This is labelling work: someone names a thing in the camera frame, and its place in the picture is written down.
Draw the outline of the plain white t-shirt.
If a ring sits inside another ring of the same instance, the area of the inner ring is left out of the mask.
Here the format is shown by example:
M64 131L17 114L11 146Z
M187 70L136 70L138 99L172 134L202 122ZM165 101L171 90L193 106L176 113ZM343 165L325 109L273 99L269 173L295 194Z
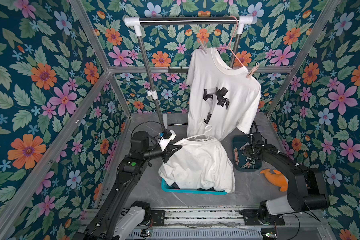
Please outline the plain white t-shirt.
M221 142L214 138L204 142L182 139L174 145L183 146L166 164L159 168L159 176L169 186L180 189L214 188L215 191L235 191L234 167Z

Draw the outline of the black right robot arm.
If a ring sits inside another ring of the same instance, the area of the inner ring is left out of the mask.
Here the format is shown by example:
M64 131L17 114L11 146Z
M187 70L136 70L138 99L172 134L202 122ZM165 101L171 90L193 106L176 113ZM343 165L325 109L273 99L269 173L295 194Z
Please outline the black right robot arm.
M287 154L268 144L255 122L250 127L248 137L245 155L251 160L267 162L273 166L288 184L285 196L260 203L257 211L260 223L267 225L284 214L322 210L330 206L322 171L296 163Z

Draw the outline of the white plastic hanger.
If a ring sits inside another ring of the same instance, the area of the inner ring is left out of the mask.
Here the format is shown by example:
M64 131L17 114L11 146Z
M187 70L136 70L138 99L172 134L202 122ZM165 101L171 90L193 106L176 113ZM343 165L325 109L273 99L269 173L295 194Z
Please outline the white plastic hanger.
M204 129L204 132L202 134L187 137L186 140L194 141L194 142L209 141L209 140L213 139L213 137L209 135L209 132L211 130L212 130L212 126L211 125L206 125L205 129Z

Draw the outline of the white printed t-shirt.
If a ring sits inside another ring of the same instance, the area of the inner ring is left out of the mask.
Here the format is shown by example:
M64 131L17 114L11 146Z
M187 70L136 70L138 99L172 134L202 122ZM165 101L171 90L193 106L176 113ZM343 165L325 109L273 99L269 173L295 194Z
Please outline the white printed t-shirt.
M246 67L230 68L215 48L193 51L186 84L190 86L187 135L223 140L233 130L248 134L261 99L261 84Z

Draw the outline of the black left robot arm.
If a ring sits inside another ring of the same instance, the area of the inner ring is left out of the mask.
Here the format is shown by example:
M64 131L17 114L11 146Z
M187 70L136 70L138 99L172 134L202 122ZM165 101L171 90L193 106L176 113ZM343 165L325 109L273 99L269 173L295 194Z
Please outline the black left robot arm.
M138 225L151 224L149 203L136 201L124 216L121 213L150 161L161 158L167 163L181 149L180 145L171 143L176 137L173 130L165 129L159 136L151 145L152 136L147 132L132 134L130 151L119 164L109 195L87 227L75 233L74 240L125 240Z

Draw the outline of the pink wire hanger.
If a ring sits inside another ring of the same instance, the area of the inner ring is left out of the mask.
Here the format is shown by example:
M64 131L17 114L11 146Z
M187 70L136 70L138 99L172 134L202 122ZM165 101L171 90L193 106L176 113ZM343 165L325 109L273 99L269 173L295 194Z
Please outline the pink wire hanger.
M235 59L237 59L237 50L240 45L241 36L244 31L245 25L248 24L248 20L252 21L252 17L248 16L231 16L235 20L235 30L233 35L231 36L230 41L226 45L222 45L218 47L218 50L229 50L232 54L230 59L230 68L234 67Z

